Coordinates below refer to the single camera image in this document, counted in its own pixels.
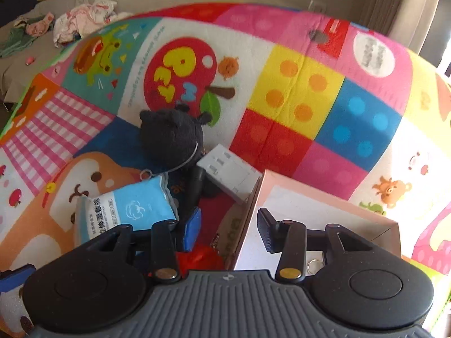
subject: white box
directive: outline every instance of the white box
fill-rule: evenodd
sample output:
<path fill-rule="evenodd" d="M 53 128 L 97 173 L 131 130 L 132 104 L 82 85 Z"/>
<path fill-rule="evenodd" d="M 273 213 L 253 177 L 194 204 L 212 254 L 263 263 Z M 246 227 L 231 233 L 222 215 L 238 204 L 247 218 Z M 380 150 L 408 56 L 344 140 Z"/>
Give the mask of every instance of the white box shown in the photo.
<path fill-rule="evenodd" d="M 262 176 L 257 169 L 220 144 L 197 165 L 204 168 L 208 178 L 239 204 L 247 201 Z"/>

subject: round black pad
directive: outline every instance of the round black pad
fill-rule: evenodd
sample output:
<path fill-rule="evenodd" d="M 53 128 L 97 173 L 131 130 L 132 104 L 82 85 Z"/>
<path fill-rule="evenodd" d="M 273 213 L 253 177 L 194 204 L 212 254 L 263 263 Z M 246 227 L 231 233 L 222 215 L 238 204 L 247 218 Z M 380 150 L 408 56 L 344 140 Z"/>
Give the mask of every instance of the round black pad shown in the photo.
<path fill-rule="evenodd" d="M 83 247 L 26 281 L 23 302 L 35 325 L 57 333 L 92 332 L 120 321 L 142 302 L 141 273 L 118 253 Z"/>
<path fill-rule="evenodd" d="M 421 270 L 375 247 L 337 257 L 315 275 L 311 292 L 324 312 L 348 326 L 395 330 L 429 312 L 434 287 Z"/>
<path fill-rule="evenodd" d="M 349 282 L 351 288 L 360 296 L 374 300 L 389 299 L 402 289 L 402 282 L 398 276 L 382 270 L 357 272 Z"/>

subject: blue wet wipes package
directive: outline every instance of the blue wet wipes package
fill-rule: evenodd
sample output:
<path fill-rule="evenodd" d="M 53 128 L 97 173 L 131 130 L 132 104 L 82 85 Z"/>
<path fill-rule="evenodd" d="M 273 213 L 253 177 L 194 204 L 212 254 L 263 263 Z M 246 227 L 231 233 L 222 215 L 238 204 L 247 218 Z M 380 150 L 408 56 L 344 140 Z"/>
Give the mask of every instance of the blue wet wipes package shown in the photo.
<path fill-rule="evenodd" d="M 75 212 L 75 245 L 121 223 L 129 223 L 134 230 L 146 230 L 155 222 L 178 219 L 167 181 L 167 174 L 161 174 L 96 198 L 80 197 Z"/>

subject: cardboard box lid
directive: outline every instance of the cardboard box lid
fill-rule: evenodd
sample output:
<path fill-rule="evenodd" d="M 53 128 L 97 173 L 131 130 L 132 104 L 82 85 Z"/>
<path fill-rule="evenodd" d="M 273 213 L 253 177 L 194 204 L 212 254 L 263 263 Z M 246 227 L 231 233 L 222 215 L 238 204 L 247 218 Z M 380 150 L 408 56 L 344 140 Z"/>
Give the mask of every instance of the cardboard box lid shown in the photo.
<path fill-rule="evenodd" d="M 241 235 L 236 244 L 235 256 L 229 261 L 229 268 L 264 269 L 274 275 L 280 254 L 267 253 L 263 245 L 257 230 L 257 211 L 261 207 L 268 208 L 276 220 L 299 221 L 309 229 L 324 230 L 329 223 L 339 223 L 401 257 L 396 221 L 267 170 L 249 197 Z"/>

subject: yellow square with orange dots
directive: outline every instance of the yellow square with orange dots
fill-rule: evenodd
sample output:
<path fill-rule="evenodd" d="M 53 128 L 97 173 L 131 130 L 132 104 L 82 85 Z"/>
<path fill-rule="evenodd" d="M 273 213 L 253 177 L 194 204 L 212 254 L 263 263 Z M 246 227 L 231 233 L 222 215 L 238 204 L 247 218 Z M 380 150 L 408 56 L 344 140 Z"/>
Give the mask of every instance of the yellow square with orange dots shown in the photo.
<path fill-rule="evenodd" d="M 410 52 L 412 89 L 404 117 L 425 133 L 451 158 L 451 89 L 436 69 Z"/>
<path fill-rule="evenodd" d="M 343 81 L 312 58 L 276 45 L 247 107 L 314 140 Z"/>

